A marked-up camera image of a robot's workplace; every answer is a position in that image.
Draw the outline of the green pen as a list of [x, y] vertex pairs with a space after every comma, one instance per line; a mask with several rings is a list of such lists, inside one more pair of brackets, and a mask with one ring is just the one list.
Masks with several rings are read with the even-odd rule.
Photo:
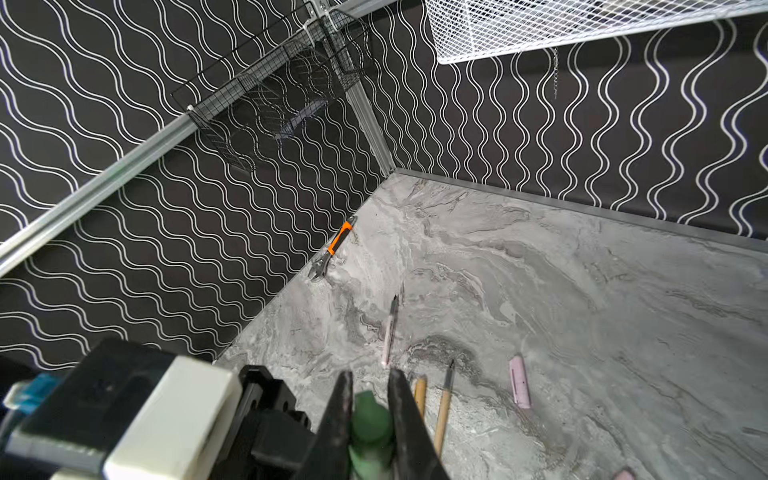
[[355, 395], [348, 446], [356, 479], [392, 479], [394, 422], [370, 390]]

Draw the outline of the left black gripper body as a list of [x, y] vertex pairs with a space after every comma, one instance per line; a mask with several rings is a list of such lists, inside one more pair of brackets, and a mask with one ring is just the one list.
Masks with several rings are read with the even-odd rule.
[[311, 420], [288, 385], [264, 366], [246, 365], [235, 415], [211, 479], [290, 479], [312, 443]]

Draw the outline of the pink pen near left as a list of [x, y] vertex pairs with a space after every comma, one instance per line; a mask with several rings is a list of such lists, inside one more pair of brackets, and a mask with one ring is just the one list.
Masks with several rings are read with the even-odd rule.
[[381, 365], [388, 367], [390, 363], [393, 334], [398, 318], [399, 297], [395, 295], [390, 304], [390, 311], [385, 325], [384, 343], [381, 355]]

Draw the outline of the tan pen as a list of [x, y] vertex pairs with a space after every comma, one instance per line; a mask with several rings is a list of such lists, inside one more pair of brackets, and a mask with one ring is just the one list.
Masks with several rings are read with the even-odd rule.
[[447, 424], [449, 420], [455, 366], [456, 366], [456, 362], [454, 359], [452, 359], [446, 370], [440, 404], [439, 404], [437, 424], [435, 427], [435, 434], [434, 434], [434, 447], [435, 447], [436, 454], [439, 458], [442, 457]]

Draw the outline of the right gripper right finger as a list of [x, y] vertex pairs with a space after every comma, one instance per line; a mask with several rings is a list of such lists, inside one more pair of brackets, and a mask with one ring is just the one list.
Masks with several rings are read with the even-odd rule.
[[397, 478], [449, 480], [401, 370], [389, 370], [387, 395], [394, 424]]

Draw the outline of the pink pen cap upper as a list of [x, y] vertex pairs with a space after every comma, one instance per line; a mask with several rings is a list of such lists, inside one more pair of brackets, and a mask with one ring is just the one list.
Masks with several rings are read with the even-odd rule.
[[530, 391], [526, 367], [521, 355], [515, 355], [510, 360], [509, 374], [515, 404], [521, 409], [530, 409], [532, 407]]

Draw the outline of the pink pen cap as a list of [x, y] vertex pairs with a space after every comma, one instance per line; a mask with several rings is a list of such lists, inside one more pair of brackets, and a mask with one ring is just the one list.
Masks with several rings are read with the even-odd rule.
[[521, 409], [530, 409], [532, 407], [530, 391], [526, 367], [521, 355], [515, 355], [510, 360], [509, 374], [515, 404]]
[[635, 479], [636, 479], [635, 474], [629, 468], [624, 468], [620, 470], [612, 478], [612, 480], [635, 480]]

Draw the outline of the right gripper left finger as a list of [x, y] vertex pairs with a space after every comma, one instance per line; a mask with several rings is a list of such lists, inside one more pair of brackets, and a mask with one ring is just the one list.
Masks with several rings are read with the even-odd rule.
[[293, 479], [349, 478], [353, 406], [353, 373], [345, 370], [338, 375], [315, 438]]

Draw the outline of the pink pen cap right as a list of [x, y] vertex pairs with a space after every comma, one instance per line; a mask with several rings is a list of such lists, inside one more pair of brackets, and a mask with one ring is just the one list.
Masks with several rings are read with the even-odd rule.
[[635, 480], [635, 479], [636, 479], [635, 474], [629, 468], [624, 468], [620, 470], [612, 478], [612, 480]]

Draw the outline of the orange handled adjustable wrench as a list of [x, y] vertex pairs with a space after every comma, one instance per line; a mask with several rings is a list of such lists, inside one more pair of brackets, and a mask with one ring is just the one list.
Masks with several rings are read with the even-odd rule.
[[318, 258], [312, 261], [311, 267], [308, 273], [308, 277], [312, 281], [320, 280], [321, 278], [324, 278], [326, 276], [331, 259], [337, 254], [338, 249], [343, 244], [345, 239], [349, 236], [356, 222], [357, 222], [356, 215], [352, 215], [348, 217], [344, 221], [339, 231], [334, 235], [334, 237], [332, 238], [328, 246], [325, 248], [323, 253]]

